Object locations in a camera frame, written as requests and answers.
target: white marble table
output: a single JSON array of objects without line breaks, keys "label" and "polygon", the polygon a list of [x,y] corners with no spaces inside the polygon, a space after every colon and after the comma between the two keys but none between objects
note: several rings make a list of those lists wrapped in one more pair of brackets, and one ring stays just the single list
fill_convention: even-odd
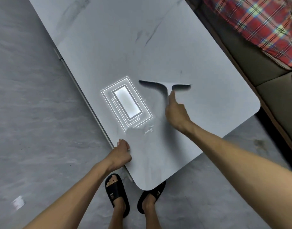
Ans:
[{"label": "white marble table", "polygon": [[168,125],[164,95],[139,79],[190,83],[177,100],[220,137],[259,110],[184,0],[30,1],[107,138],[114,146],[118,138],[129,142],[126,167],[141,189],[154,188],[201,150]]}]

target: floor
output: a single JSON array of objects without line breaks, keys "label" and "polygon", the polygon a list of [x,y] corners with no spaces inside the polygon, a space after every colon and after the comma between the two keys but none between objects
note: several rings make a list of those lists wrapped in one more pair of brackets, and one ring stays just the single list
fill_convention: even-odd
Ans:
[{"label": "floor", "polygon": [[[22,228],[110,151],[52,46],[29,0],[0,0],[0,228]],[[225,139],[288,168],[255,116]],[[144,228],[142,191],[118,173],[125,228]],[[269,228],[204,154],[167,180],[156,207],[163,228]],[[101,185],[79,228],[107,228],[112,211]]]}]

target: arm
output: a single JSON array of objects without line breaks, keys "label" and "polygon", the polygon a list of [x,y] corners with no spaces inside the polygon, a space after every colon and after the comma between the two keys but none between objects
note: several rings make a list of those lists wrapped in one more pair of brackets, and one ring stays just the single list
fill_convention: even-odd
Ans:
[{"label": "arm", "polygon": [[94,165],[79,182],[32,220],[25,229],[77,228],[102,181],[109,173],[131,161],[128,149],[128,143],[120,140],[104,160]]},{"label": "arm", "polygon": [[211,134],[193,122],[171,92],[170,124],[190,138],[243,199],[275,229],[292,229],[292,172]]}]

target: slide sandal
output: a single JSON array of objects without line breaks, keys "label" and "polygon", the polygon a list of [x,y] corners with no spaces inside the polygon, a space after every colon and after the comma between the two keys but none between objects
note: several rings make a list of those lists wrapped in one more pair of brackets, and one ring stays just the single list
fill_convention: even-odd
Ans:
[{"label": "slide sandal", "polygon": [[148,194],[152,194],[156,201],[159,199],[159,197],[161,196],[164,188],[166,185],[166,181],[162,182],[161,184],[159,184],[156,188],[154,188],[153,190],[150,191],[144,191],[137,203],[137,209],[141,214],[145,214],[143,208],[142,208],[142,203],[144,201],[144,199],[147,197]]},{"label": "slide sandal", "polygon": [[[108,187],[106,187],[107,183],[111,179],[112,175],[115,175],[117,177],[117,181],[114,182],[113,184],[109,185]],[[123,197],[124,202],[126,204],[126,209],[125,209],[125,212],[124,212],[124,215],[123,215],[123,218],[125,218],[129,214],[130,205],[129,205],[129,201],[128,201],[128,198],[127,198],[127,195],[126,195],[126,191],[125,191],[123,182],[121,181],[121,177],[116,173],[111,174],[106,179],[105,187],[106,187],[106,192],[107,192],[107,194],[109,196],[109,199],[110,199],[110,201],[112,203],[113,208],[114,208],[113,201],[115,199],[119,198],[119,197]]]}]

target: black slipper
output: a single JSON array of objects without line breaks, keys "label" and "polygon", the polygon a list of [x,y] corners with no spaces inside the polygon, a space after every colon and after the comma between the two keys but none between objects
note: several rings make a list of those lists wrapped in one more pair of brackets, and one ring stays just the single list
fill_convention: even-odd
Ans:
[{"label": "black slipper", "polygon": [[159,197],[161,196],[164,188],[166,185],[166,181],[162,182],[161,184],[159,184],[156,188],[154,188],[153,190],[150,191],[144,191],[137,203],[137,209],[141,214],[145,214],[143,208],[142,208],[142,203],[144,201],[144,199],[147,197],[148,194],[152,194],[156,201],[159,199]]},{"label": "black slipper", "polygon": [[[115,175],[117,177],[117,181],[107,187],[107,183],[111,179],[112,175]],[[124,202],[126,204],[126,209],[125,209],[125,212],[124,212],[124,215],[123,215],[123,218],[125,218],[129,214],[130,205],[129,205],[129,201],[128,201],[128,198],[127,198],[127,195],[126,195],[126,191],[125,191],[123,182],[121,181],[121,177],[116,173],[111,174],[106,179],[105,187],[106,187],[106,192],[107,192],[107,194],[109,196],[109,199],[110,199],[110,201],[112,203],[113,208],[114,208],[113,201],[115,199],[119,198],[119,197],[123,197]]]}]

